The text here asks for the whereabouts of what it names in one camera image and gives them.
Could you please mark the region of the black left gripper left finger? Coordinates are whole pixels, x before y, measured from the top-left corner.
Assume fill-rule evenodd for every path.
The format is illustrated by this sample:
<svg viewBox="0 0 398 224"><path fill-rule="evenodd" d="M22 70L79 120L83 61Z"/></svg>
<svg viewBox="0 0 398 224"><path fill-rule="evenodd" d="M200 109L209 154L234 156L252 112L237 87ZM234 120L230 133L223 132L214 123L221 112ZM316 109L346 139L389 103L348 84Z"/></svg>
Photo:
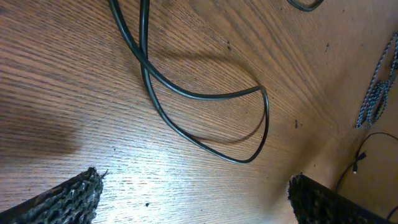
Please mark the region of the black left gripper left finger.
<svg viewBox="0 0 398 224"><path fill-rule="evenodd" d="M105 175L90 167L54 188L1 212L1 223L90 224L96 218Z"/></svg>

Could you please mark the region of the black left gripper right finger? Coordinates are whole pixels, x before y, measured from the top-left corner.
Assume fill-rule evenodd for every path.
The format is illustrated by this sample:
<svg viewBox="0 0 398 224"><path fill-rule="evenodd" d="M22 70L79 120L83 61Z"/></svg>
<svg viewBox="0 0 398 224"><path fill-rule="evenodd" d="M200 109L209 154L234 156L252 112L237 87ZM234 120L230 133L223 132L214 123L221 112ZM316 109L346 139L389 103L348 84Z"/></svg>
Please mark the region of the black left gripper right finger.
<svg viewBox="0 0 398 224"><path fill-rule="evenodd" d="M303 174L293 176L289 180L287 193L299 224L392 223Z"/></svg>

